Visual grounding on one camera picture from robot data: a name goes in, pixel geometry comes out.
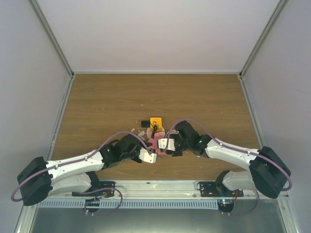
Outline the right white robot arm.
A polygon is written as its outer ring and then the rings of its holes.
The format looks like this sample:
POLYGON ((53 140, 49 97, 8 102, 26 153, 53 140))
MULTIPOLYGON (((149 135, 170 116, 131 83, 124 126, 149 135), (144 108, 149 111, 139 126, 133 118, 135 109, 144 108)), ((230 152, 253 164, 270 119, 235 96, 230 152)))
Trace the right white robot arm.
POLYGON ((276 199, 280 192, 292 188, 291 172, 272 148, 249 149, 221 141, 210 132, 200 135, 190 121, 186 118, 174 123, 158 145, 172 156, 181 156, 184 151, 190 150, 197 156, 222 160, 243 168, 240 172, 221 172, 211 185, 219 196, 225 197, 236 190, 246 189, 276 199))

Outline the pink triangular power strip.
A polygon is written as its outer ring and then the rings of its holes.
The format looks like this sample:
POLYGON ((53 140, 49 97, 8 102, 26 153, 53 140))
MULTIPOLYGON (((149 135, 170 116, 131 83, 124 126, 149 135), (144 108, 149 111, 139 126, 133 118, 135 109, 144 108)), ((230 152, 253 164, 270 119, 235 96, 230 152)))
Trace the pink triangular power strip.
POLYGON ((167 155, 165 152, 162 152, 157 145, 158 140, 162 138, 164 138, 164 135, 160 133, 155 133, 154 138, 150 137, 147 141, 149 144, 151 144, 149 146, 149 149, 155 150, 155 153, 157 153, 158 155, 167 155))

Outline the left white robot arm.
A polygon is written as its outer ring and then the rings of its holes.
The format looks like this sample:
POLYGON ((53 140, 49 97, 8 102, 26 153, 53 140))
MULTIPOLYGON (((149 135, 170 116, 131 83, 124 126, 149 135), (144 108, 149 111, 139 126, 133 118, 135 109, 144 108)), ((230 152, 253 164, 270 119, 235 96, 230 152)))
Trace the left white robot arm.
POLYGON ((101 146, 86 154, 63 160, 34 158, 17 176, 18 187, 25 206, 32 206, 54 194, 77 192, 95 196, 100 184, 95 172, 117 166, 125 160, 154 163, 156 154, 137 135, 126 132, 118 140, 109 137, 101 146))

